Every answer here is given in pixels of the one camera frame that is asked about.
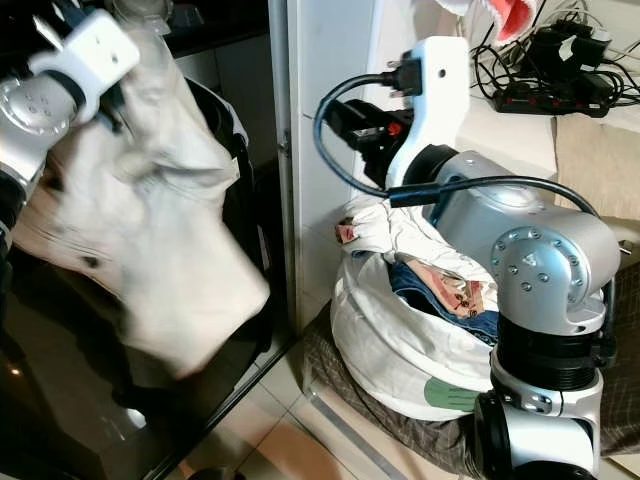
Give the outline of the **blue denim jeans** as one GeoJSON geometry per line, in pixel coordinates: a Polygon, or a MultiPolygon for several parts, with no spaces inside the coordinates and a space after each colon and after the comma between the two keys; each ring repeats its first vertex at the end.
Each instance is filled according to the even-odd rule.
{"type": "Polygon", "coordinates": [[[429,273],[448,273],[457,276],[452,271],[434,268],[419,260],[403,257],[389,266],[390,288],[408,306],[466,330],[486,346],[493,347],[498,339],[498,312],[486,308],[474,317],[460,317],[445,311],[434,294],[429,291],[428,285],[424,283],[424,278],[429,273]]]}

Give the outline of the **white shirt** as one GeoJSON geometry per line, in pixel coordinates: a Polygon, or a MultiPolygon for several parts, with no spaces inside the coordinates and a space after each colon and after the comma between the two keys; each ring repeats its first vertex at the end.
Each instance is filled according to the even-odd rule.
{"type": "Polygon", "coordinates": [[[340,224],[349,229],[340,241],[347,253],[372,252],[388,257],[407,253],[468,282],[480,282],[489,300],[497,297],[494,276],[480,262],[445,242],[422,216],[421,207],[392,207],[387,200],[361,195],[344,205],[340,224]]]}

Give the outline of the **red beige patterned cloth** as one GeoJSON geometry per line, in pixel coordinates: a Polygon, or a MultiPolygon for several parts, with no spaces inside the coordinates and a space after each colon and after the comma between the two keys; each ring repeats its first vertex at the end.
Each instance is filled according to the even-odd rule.
{"type": "Polygon", "coordinates": [[[484,283],[472,282],[439,271],[430,271],[424,278],[429,291],[445,311],[460,317],[474,317],[486,310],[484,283]]]}

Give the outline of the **black glass washing machine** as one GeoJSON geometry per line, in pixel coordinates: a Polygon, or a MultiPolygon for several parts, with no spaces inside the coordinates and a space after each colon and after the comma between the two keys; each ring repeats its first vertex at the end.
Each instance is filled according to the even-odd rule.
{"type": "MultiPolygon", "coordinates": [[[[164,38],[165,28],[157,20],[138,17],[132,12],[109,13],[124,31],[127,26],[143,26],[154,29],[163,38],[165,46],[168,47],[170,54],[173,55],[164,38]]],[[[178,60],[175,59],[174,55],[173,58],[180,69],[178,60]]],[[[198,109],[204,114],[207,128],[210,129],[221,145],[228,148],[233,159],[236,160],[239,177],[236,183],[227,191],[221,218],[223,218],[229,232],[236,238],[238,246],[246,252],[248,259],[260,270],[262,278],[269,285],[268,278],[271,265],[268,251],[266,251],[268,242],[262,237],[259,219],[253,212],[256,206],[255,182],[253,182],[252,168],[250,159],[248,159],[248,156],[250,156],[250,141],[248,141],[247,133],[244,131],[241,119],[238,118],[234,106],[229,104],[218,91],[211,90],[204,84],[193,82],[192,79],[189,79],[184,74],[182,69],[180,69],[180,72],[186,78],[189,91],[195,96],[198,109]]],[[[122,81],[110,88],[108,95],[100,102],[100,109],[97,111],[96,118],[86,123],[99,122],[105,124],[110,131],[115,132],[122,129],[122,109],[124,105],[122,87],[120,87],[122,81]]],[[[68,133],[77,128],[78,125],[73,125],[68,133]]],[[[46,165],[52,148],[47,152],[44,174],[38,179],[35,191],[33,191],[29,201],[35,197],[36,189],[41,186],[42,179],[45,178],[46,165]]],[[[140,425],[140,411],[136,407],[119,410],[119,408],[109,406],[105,410],[92,407],[90,411],[83,412],[81,410],[82,402],[92,401],[97,396],[110,397],[111,393],[113,393],[113,383],[84,366],[82,349],[79,346],[76,334],[59,325],[19,326],[15,323],[12,315],[13,308],[12,302],[6,302],[4,333],[12,337],[26,353],[26,356],[40,366],[38,383],[40,383],[41,387],[46,390],[54,390],[59,381],[69,381],[70,383],[70,402],[59,404],[52,411],[55,424],[65,433],[83,440],[91,451],[105,453],[110,465],[114,465],[118,460],[116,443],[127,438],[128,435],[132,434],[133,429],[140,425]]],[[[212,358],[229,352],[229,339],[212,358]]],[[[212,358],[196,374],[204,371],[211,364],[212,358]]],[[[136,384],[138,387],[145,389],[165,388],[178,383],[178,381],[192,378],[196,374],[189,375],[187,378],[174,378],[157,361],[156,367],[142,367],[138,372],[136,384]]],[[[124,479],[118,474],[110,474],[109,480],[124,479]]]]}

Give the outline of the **black power strip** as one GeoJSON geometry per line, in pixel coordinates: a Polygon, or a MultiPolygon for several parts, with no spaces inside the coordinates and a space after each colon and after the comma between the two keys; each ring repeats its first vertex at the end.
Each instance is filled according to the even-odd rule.
{"type": "Polygon", "coordinates": [[[640,88],[609,76],[585,76],[553,84],[516,81],[490,97],[495,111],[508,114],[604,118],[612,110],[640,106],[640,88]]]}

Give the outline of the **beige towel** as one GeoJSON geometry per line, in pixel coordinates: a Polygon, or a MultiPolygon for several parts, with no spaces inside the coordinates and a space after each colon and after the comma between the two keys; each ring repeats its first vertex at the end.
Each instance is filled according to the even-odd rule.
{"type": "Polygon", "coordinates": [[[640,221],[640,132],[572,114],[554,120],[556,180],[607,218],[640,221]]]}

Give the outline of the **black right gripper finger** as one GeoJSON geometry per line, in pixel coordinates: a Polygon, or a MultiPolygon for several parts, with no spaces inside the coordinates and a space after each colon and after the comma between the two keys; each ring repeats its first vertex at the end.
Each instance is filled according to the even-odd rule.
{"type": "Polygon", "coordinates": [[[324,113],[324,122],[339,137],[357,136],[357,100],[334,100],[324,113]]]}

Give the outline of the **black power adapter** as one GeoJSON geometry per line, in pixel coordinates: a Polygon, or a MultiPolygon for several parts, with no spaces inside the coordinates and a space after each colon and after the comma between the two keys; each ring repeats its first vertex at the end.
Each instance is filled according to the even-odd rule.
{"type": "Polygon", "coordinates": [[[525,54],[527,69],[539,76],[567,78],[602,64],[612,35],[603,28],[573,22],[554,23],[532,33],[525,54]]]}

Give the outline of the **white garment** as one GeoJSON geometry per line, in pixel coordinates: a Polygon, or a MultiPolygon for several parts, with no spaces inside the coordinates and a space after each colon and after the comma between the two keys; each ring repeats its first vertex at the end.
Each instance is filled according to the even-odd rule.
{"type": "Polygon", "coordinates": [[[259,314],[269,285],[221,218],[236,160],[159,33],[125,33],[141,59],[120,83],[122,129],[78,125],[52,148],[14,241],[118,297],[125,346],[187,378],[259,314]]]}

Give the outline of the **white cabinet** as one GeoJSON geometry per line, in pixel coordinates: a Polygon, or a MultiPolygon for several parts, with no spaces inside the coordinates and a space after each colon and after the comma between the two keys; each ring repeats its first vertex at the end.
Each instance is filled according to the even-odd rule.
{"type": "MultiPolygon", "coordinates": [[[[287,59],[289,147],[285,186],[291,187],[292,326],[302,332],[332,297],[340,250],[334,225],[357,193],[330,172],[314,147],[314,113],[321,97],[344,79],[380,72],[421,38],[465,37],[477,46],[492,18],[479,6],[457,17],[435,0],[284,0],[273,13],[276,59],[287,59]]],[[[527,177],[556,177],[552,119],[495,113],[476,90],[458,137],[458,150],[481,152],[527,177]]]]}

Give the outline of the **white fabric laundry bag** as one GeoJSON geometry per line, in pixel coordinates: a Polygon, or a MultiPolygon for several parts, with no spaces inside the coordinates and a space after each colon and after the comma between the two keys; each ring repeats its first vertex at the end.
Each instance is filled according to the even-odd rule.
{"type": "Polygon", "coordinates": [[[492,389],[492,347],[393,291],[379,253],[340,261],[332,334],[349,374],[375,401],[411,419],[447,421],[474,411],[492,389]]]}

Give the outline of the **red white cloth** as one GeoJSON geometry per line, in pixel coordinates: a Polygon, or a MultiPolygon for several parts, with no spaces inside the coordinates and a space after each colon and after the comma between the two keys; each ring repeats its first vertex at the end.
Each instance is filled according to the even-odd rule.
{"type": "Polygon", "coordinates": [[[452,15],[453,31],[468,45],[494,49],[520,40],[530,31],[538,0],[434,0],[452,15]]]}

